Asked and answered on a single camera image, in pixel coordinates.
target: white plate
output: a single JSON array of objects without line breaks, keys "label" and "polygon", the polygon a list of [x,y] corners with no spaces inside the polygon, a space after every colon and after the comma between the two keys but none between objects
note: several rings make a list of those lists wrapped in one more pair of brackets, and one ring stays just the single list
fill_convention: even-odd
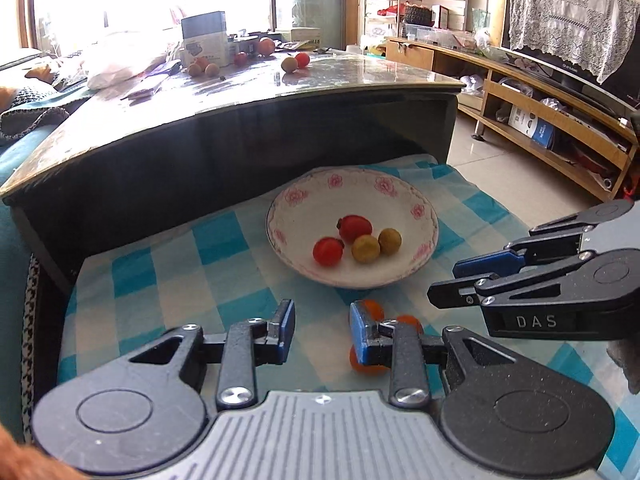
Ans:
[{"label": "white plate", "polygon": [[[339,238],[336,224],[361,215],[373,235],[391,227],[402,236],[393,256],[383,254],[360,264],[346,245],[335,267],[323,267],[312,256],[325,236]],[[342,288],[375,288],[402,280],[420,269],[438,243],[438,219],[429,201],[410,184],[380,171],[336,168],[309,174],[283,190],[267,213],[267,235],[280,259],[303,276]]]}]

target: television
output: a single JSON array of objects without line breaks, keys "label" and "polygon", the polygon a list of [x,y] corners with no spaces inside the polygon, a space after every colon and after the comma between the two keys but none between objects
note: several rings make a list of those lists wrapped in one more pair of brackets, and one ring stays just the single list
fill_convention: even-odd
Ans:
[{"label": "television", "polygon": [[[531,48],[511,49],[510,0],[506,2],[502,50],[517,57],[529,59],[536,65],[538,75],[547,82],[572,94],[577,94],[613,117],[629,118],[640,108],[640,20],[636,23],[636,35],[622,65],[602,84],[596,76],[581,67],[564,61],[558,56]],[[509,56],[511,62],[516,57]]]}]

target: lace cloth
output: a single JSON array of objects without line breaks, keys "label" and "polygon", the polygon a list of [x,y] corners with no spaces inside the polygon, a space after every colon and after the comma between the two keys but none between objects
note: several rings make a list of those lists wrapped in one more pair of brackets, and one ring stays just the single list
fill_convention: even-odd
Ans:
[{"label": "lace cloth", "polygon": [[536,48],[603,83],[625,60],[636,33],[634,0],[510,0],[511,49]]}]

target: teal cushion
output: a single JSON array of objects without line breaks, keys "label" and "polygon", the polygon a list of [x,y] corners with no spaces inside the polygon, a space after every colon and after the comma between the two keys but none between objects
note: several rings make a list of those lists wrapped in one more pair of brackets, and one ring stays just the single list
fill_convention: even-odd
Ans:
[{"label": "teal cushion", "polygon": [[[1,147],[0,182],[5,182],[55,128],[53,124],[41,126],[15,144]],[[0,202],[0,421],[19,440],[22,440],[22,316],[30,256],[10,209]]]}]

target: tile floor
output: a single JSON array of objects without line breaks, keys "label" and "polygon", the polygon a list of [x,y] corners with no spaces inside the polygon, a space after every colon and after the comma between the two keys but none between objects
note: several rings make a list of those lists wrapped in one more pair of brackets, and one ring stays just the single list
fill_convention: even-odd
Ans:
[{"label": "tile floor", "polygon": [[476,121],[459,112],[447,163],[529,227],[587,209],[600,201],[493,130],[471,138]]}]

